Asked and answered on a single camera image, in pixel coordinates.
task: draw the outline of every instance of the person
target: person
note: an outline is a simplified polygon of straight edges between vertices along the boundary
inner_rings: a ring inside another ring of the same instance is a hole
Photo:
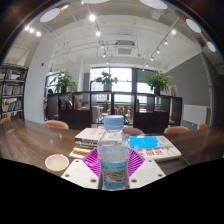
[[[52,89],[48,89],[47,92],[48,92],[48,94],[53,94]],[[47,96],[44,98],[44,103],[47,103],[47,100],[48,100],[48,94],[47,94]],[[47,105],[46,105],[45,111],[46,111],[46,120],[47,120],[47,119],[48,119],[48,108],[47,108]]]

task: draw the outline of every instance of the bottle cap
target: bottle cap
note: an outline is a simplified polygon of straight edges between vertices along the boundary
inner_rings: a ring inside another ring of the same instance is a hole
[[[124,128],[124,117],[119,115],[105,116],[104,128],[108,130],[122,130]]]

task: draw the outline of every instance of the green plant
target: green plant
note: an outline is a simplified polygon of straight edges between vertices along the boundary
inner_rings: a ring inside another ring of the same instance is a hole
[[[6,100],[2,105],[9,105],[9,102]]]
[[[168,85],[172,85],[169,82],[169,78],[167,78],[166,74],[162,73],[162,71],[155,71],[156,75],[147,75],[145,76],[145,83],[150,86],[150,89],[159,88],[160,91],[167,91]]]
[[[66,89],[70,92],[77,91],[77,84],[76,82],[72,81],[72,75],[69,73],[68,70],[58,69],[56,70],[60,74],[58,74],[50,83],[57,81],[55,91],[56,92],[66,92]]]
[[[102,84],[111,84],[111,85],[112,85],[112,83],[117,84],[117,82],[118,82],[117,77],[111,78],[111,75],[112,75],[112,74],[109,74],[109,73],[107,73],[107,72],[102,72],[102,76],[103,76],[103,77],[98,77],[98,78],[96,79],[96,81],[97,81],[97,82],[102,82]]]

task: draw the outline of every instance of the partition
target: partition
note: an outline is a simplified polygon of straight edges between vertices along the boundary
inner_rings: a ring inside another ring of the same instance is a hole
[[[175,121],[174,125],[180,125],[182,113],[182,98],[146,93],[94,91],[52,94],[48,103],[52,107],[49,108],[50,118],[54,119],[58,105],[58,119],[75,130],[103,124],[104,117],[111,114],[123,115],[125,125],[133,125],[144,133],[163,133],[170,119]]]
[[[112,96],[114,102],[113,114],[124,116],[124,125],[133,125],[135,94],[128,92],[113,92]]]

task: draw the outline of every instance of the bookshelf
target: bookshelf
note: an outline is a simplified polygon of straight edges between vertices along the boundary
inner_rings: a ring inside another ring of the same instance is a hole
[[[24,118],[24,92],[28,68],[2,64],[0,70],[0,119]]]
[[[79,99],[79,106],[74,106],[75,98]],[[71,107],[62,106],[62,100],[70,101]],[[100,108],[101,117],[97,117],[95,107]],[[182,98],[147,93],[86,91],[49,94],[48,108],[49,119],[58,115],[58,120],[66,122],[70,129],[83,130],[91,124],[103,124],[104,116],[109,114],[125,114],[128,122],[125,120],[124,125],[139,128],[144,133],[163,133],[169,125],[180,125]]]

